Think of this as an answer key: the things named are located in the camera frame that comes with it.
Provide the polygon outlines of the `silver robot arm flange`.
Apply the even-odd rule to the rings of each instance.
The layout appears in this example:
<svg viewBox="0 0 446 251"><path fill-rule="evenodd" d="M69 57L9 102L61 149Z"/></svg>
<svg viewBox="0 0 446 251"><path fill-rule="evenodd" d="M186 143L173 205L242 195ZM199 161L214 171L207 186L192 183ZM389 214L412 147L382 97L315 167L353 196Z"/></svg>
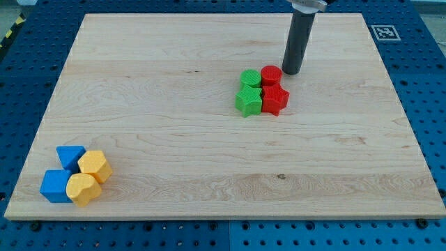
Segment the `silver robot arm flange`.
<svg viewBox="0 0 446 251"><path fill-rule="evenodd" d="M292 7L304 14L314 14L317 12L325 12L329 3L323 0L287 0Z"/></svg>

